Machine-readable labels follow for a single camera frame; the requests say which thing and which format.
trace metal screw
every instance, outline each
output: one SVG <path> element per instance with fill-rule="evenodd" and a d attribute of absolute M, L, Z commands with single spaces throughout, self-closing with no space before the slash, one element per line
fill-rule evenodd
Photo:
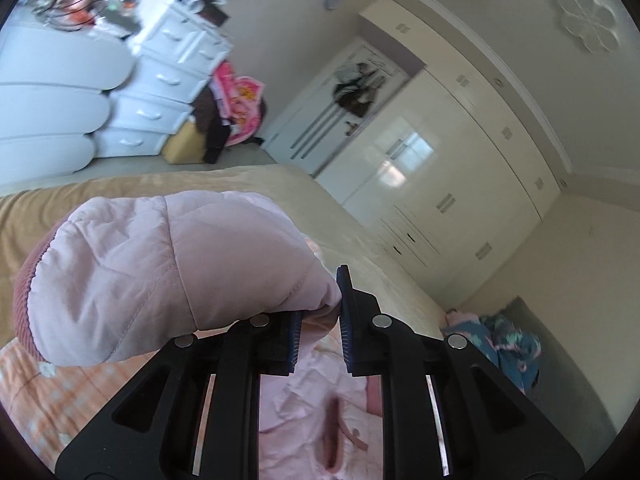
<path fill-rule="evenodd" d="M 391 318 L 389 316 L 385 316 L 384 314 L 378 314 L 374 316 L 371 320 L 374 326 L 378 328 L 389 328 L 391 326 Z"/>
<path fill-rule="evenodd" d="M 256 328 L 267 326 L 269 324 L 269 316 L 266 314 L 258 314 L 257 316 L 253 316 L 249 322 Z"/>
<path fill-rule="evenodd" d="M 447 338 L 447 343 L 456 350 L 462 350 L 466 346 L 466 338 L 460 334 L 452 334 Z"/>
<path fill-rule="evenodd" d="M 174 344 L 178 348 L 188 348 L 193 344 L 194 341 L 196 341 L 196 336 L 194 336 L 193 334 L 179 335 L 174 339 Z"/>

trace pink jacket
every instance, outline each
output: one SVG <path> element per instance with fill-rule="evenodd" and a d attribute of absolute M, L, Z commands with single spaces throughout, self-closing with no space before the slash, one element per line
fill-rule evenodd
<path fill-rule="evenodd" d="M 271 200 L 185 191 L 82 204 L 20 270 L 14 319 L 37 358 L 90 366 L 283 310 L 317 311 L 305 323 L 310 349 L 339 301 L 333 277 Z"/>

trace floor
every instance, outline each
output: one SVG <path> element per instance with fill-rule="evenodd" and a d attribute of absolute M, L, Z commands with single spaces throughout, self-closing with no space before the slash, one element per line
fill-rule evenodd
<path fill-rule="evenodd" d="M 18 193 L 39 187 L 63 186 L 75 182 L 84 182 L 93 178 L 124 176 L 145 173 L 166 173 L 169 171 L 211 171 L 223 170 L 233 166 L 261 166 L 275 164 L 275 161 L 256 144 L 238 144 L 225 148 L 217 164 L 169 164 L 158 156 L 120 156 L 113 158 L 94 158 L 83 170 L 70 175 L 57 176 L 41 180 L 29 180 L 15 184 L 0 185 L 0 196 Z"/>

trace ceiling decoration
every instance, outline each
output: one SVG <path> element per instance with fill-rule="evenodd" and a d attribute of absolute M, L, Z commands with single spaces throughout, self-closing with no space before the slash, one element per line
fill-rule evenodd
<path fill-rule="evenodd" d="M 560 23 L 582 40 L 589 52 L 610 52 L 619 43 L 613 29 L 616 17 L 609 7 L 595 0 L 556 0 L 562 9 Z"/>

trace beige bedspread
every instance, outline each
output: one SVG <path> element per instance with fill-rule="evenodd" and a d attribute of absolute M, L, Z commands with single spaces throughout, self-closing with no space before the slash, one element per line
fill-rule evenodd
<path fill-rule="evenodd" d="M 14 337 L 13 277 L 57 220 L 94 196 L 155 196 L 188 189 L 255 191 L 271 198 L 320 245 L 329 269 L 347 264 L 353 285 L 375 294 L 384 312 L 416 332 L 440 337 L 443 311 L 375 239 L 309 176 L 274 165 L 91 180 L 0 198 L 0 348 Z"/>

